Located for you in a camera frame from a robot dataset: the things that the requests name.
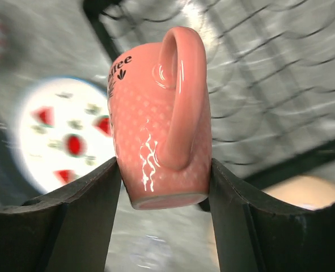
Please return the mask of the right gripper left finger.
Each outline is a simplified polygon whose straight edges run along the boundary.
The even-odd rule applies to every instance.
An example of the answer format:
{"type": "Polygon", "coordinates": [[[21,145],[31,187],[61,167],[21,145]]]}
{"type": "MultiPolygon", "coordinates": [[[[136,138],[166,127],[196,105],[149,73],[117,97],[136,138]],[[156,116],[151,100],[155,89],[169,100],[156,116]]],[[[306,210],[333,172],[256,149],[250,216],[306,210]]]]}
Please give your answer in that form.
{"type": "Polygon", "coordinates": [[[21,206],[0,207],[0,271],[103,271],[120,187],[111,158],[21,206]]]}

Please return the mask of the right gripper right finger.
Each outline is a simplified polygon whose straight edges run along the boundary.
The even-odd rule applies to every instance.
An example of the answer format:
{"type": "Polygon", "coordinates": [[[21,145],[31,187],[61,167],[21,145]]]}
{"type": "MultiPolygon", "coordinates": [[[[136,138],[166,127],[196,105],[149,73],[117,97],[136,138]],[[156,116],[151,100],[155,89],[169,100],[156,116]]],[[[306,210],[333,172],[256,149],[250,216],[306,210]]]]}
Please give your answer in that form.
{"type": "Polygon", "coordinates": [[[221,271],[335,271],[335,203],[310,211],[211,165],[209,202],[221,271]]]}

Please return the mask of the pink coffee mug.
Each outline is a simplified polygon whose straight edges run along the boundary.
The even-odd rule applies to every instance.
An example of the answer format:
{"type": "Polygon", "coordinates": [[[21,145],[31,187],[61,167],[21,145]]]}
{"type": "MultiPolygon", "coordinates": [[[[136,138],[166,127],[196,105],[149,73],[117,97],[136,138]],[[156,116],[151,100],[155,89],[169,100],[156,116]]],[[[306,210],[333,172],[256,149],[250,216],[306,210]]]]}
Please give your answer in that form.
{"type": "Polygon", "coordinates": [[[173,27],[161,42],[119,55],[108,75],[108,109],[134,209],[182,207],[207,198],[211,113],[205,47],[195,30],[173,27]]]}

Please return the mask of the clear plastic cup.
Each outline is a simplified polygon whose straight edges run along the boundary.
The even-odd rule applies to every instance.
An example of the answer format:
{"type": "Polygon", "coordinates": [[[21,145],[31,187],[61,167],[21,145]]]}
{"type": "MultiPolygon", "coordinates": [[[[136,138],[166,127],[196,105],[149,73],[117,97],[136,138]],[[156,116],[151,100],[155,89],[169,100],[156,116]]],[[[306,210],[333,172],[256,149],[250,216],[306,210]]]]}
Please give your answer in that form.
{"type": "Polygon", "coordinates": [[[168,243],[153,235],[144,235],[134,242],[129,259],[140,271],[165,271],[172,258],[168,243]]]}

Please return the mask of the beige bird plate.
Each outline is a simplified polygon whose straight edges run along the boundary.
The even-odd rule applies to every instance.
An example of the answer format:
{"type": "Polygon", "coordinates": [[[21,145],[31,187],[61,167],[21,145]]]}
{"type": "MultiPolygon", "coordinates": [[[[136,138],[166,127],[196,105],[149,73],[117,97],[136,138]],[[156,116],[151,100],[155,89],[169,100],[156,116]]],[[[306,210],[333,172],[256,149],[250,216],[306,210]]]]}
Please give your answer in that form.
{"type": "Polygon", "coordinates": [[[309,210],[335,203],[335,184],[314,176],[290,178],[263,191],[276,199],[309,210]]]}

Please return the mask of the white watermelon plate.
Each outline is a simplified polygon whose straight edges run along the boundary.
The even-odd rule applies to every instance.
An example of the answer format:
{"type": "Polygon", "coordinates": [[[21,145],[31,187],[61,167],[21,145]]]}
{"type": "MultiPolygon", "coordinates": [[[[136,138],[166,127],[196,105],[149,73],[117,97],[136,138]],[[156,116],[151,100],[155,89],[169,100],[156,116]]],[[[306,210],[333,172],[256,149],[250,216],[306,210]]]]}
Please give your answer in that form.
{"type": "Polygon", "coordinates": [[[45,78],[15,118],[15,161],[39,193],[54,191],[115,156],[107,93],[89,81],[45,78]]]}

